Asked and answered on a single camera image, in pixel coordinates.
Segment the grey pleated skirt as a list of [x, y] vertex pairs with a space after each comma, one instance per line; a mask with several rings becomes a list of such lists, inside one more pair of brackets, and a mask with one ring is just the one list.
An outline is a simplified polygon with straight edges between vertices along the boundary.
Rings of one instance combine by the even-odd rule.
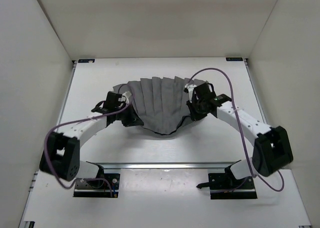
[[193, 121], [187, 106], [189, 96], [184, 92], [189, 78], [152, 77], [113, 86], [116, 93], [134, 92], [132, 110], [144, 122], [144, 129], [156, 134], [170, 135]]

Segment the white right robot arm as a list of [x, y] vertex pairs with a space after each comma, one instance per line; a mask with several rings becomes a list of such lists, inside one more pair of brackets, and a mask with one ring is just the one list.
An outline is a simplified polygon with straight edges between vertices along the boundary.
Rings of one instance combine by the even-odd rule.
[[225, 168], [222, 183], [226, 188], [218, 188], [219, 192], [232, 192], [249, 178], [269, 177], [293, 162], [288, 133], [283, 127], [272, 127], [253, 118], [235, 105], [231, 97], [216, 95], [211, 83], [187, 84], [184, 92], [189, 95], [186, 104], [193, 121], [212, 114], [238, 131], [242, 142], [249, 141], [253, 146], [252, 157]]

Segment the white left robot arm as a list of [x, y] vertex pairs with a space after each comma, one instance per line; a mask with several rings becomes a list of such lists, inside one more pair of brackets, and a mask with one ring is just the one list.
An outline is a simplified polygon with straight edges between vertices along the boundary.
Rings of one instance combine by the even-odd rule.
[[130, 91], [122, 94], [109, 91], [88, 117], [70, 121], [71, 127], [64, 132], [50, 131], [44, 140], [40, 171], [53, 175], [58, 181], [80, 179], [94, 187], [101, 186], [105, 182], [102, 166], [81, 161], [81, 147], [115, 121], [120, 121], [124, 127], [142, 126], [144, 123], [134, 110], [133, 100]]

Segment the right blue corner label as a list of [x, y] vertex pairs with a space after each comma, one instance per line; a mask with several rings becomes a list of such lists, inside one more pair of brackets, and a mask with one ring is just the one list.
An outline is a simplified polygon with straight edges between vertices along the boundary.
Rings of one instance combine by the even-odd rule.
[[226, 57], [227, 62], [242, 62], [243, 58], [241, 57]]

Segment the blue corner label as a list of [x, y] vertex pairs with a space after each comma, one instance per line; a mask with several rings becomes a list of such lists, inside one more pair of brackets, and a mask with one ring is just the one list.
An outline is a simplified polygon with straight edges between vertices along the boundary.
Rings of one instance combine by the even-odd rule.
[[242, 62], [243, 58], [241, 57], [226, 57], [227, 62]]
[[94, 63], [95, 59], [78, 59], [78, 63]]

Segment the left blue corner label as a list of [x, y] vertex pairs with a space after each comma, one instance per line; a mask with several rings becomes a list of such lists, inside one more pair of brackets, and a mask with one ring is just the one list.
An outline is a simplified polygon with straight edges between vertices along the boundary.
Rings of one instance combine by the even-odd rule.
[[94, 63], [95, 59], [78, 59], [78, 63]]

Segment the aluminium front table rail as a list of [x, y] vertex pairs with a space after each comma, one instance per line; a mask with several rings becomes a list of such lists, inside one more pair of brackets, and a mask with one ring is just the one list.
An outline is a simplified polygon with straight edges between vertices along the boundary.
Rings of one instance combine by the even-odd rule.
[[191, 163], [165, 163], [165, 162], [145, 162], [145, 163], [101, 163], [104, 169], [224, 169], [232, 165], [232, 162], [191, 162]]

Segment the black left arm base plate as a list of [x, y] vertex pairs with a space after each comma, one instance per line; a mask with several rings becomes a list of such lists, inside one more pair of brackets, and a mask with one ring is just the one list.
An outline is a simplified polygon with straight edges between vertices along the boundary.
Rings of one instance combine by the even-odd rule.
[[104, 178], [110, 186], [103, 181], [77, 181], [73, 197], [84, 198], [118, 198], [121, 174], [119, 169], [105, 169]]

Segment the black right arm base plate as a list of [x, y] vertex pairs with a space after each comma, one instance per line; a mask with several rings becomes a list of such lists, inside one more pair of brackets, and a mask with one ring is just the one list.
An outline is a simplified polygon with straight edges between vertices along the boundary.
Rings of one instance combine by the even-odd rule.
[[241, 180], [230, 180], [225, 173], [209, 173], [211, 200], [257, 199], [257, 192], [251, 176]]

